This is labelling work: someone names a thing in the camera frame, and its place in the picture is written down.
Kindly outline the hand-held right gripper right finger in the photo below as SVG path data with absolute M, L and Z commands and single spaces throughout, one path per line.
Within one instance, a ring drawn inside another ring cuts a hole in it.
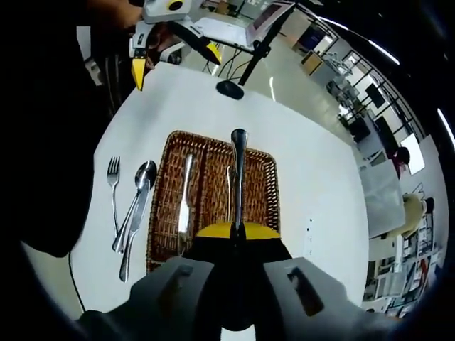
M 348 297 L 342 283 L 307 259 L 291 258 L 279 234 L 241 225 L 252 275 L 256 332 L 347 332 Z

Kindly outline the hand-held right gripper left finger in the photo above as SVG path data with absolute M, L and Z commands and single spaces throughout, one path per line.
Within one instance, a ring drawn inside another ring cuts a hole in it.
M 130 332 L 220 332 L 219 296 L 229 278 L 231 222 L 196 235 L 185 256 L 176 256 L 133 285 L 127 301 Z

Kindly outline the person's left hand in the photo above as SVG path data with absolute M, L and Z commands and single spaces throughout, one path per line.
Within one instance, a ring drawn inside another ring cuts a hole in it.
M 173 40 L 173 35 L 166 23 L 156 24 L 148 37 L 148 53 L 146 59 L 147 70 L 153 70 L 158 63 L 163 50 L 165 50 Z

